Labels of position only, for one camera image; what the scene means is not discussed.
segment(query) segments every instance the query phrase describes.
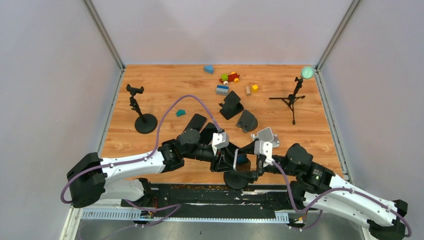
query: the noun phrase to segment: black stand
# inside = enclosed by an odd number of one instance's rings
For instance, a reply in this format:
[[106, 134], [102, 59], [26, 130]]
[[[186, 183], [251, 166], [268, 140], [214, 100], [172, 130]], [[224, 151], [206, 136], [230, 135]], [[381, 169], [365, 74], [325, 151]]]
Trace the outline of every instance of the black stand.
[[304, 82], [303, 78], [296, 77], [296, 79], [294, 81], [297, 82], [297, 84], [296, 84], [296, 88], [293, 91], [293, 94], [288, 95], [288, 97], [270, 97], [269, 98], [269, 99], [281, 99], [283, 102], [285, 102], [285, 104], [287, 104], [288, 108], [290, 108], [290, 110], [293, 112], [293, 125], [296, 124], [296, 121], [295, 121], [295, 102], [298, 99], [304, 99], [305, 98], [305, 95], [296, 96], [296, 94], [298, 94], [298, 92], [299, 92], [299, 89], [301, 89], [301, 87], [302, 87], [302, 83]]
[[158, 120], [152, 114], [143, 114], [137, 100], [134, 98], [136, 94], [142, 94], [145, 89], [143, 87], [134, 88], [128, 84], [126, 86], [126, 90], [131, 94], [131, 97], [129, 98], [129, 105], [132, 107], [131, 110], [137, 112], [139, 116], [135, 120], [135, 130], [141, 134], [149, 134], [153, 132], [156, 129], [156, 126], [158, 126]]

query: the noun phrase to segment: red toy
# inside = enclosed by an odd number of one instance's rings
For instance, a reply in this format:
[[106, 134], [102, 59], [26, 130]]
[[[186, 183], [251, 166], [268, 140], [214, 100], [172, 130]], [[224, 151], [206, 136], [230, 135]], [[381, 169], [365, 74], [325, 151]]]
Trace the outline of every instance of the red toy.
[[221, 77], [219, 79], [219, 82], [223, 83], [225, 86], [227, 86], [229, 82], [238, 83], [240, 81], [239, 77], [240, 77], [239, 74], [232, 72], [230, 75], [228, 75], [228, 80], [223, 81], [223, 78]]

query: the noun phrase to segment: tripod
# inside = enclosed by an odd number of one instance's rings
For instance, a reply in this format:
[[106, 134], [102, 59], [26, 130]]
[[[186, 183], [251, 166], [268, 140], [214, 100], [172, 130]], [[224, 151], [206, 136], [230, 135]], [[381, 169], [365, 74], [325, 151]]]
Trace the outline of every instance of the tripod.
[[296, 124], [295, 121], [295, 102], [298, 99], [304, 99], [306, 96], [296, 96], [296, 94], [298, 94], [299, 89], [301, 89], [302, 87], [302, 83], [304, 82], [303, 78], [298, 78], [296, 77], [296, 79], [294, 80], [295, 82], [297, 82], [296, 84], [296, 88], [293, 91], [293, 94], [289, 94], [288, 97], [270, 97], [269, 99], [281, 99], [283, 102], [285, 102], [285, 104], [287, 104], [288, 108], [290, 108], [290, 110], [293, 112], [293, 125]]

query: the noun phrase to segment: teal block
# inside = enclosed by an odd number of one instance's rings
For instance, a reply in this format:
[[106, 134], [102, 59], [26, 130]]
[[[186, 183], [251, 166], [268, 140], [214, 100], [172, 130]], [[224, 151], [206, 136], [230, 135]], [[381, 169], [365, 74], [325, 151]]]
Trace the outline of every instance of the teal block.
[[214, 73], [214, 66], [206, 65], [206, 66], [203, 67], [203, 70], [205, 72], [207, 72], [208, 74], [213, 74]]
[[182, 115], [186, 115], [186, 111], [184, 111], [184, 110], [182, 110], [182, 109], [180, 109], [180, 110], [176, 111], [176, 116], [177, 116], [177, 117], [182, 116]]

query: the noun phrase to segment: lego brick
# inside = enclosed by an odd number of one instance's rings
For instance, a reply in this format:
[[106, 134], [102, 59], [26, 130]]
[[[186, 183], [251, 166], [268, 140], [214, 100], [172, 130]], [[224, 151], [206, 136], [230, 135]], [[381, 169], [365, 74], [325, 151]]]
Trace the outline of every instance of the lego brick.
[[221, 86], [221, 85], [217, 85], [216, 86], [216, 94], [218, 95], [224, 95], [227, 96], [228, 92], [229, 92], [229, 87], [228, 86]]
[[221, 86], [221, 85], [217, 85], [216, 87], [217, 87], [217, 88], [220, 88], [220, 89], [230, 89], [230, 87], [229, 87], [229, 86]]
[[182, 116], [182, 115], [186, 115], [186, 111], [184, 111], [184, 110], [182, 110], [182, 109], [179, 109], [178, 111], [176, 111], [176, 116], [177, 116], [177, 117], [180, 117], [180, 116]]
[[256, 93], [258, 91], [259, 87], [258, 85], [253, 85], [251, 88], [252, 93]]
[[227, 74], [222, 74], [221, 75], [221, 80], [222, 81], [228, 81], [228, 75]]

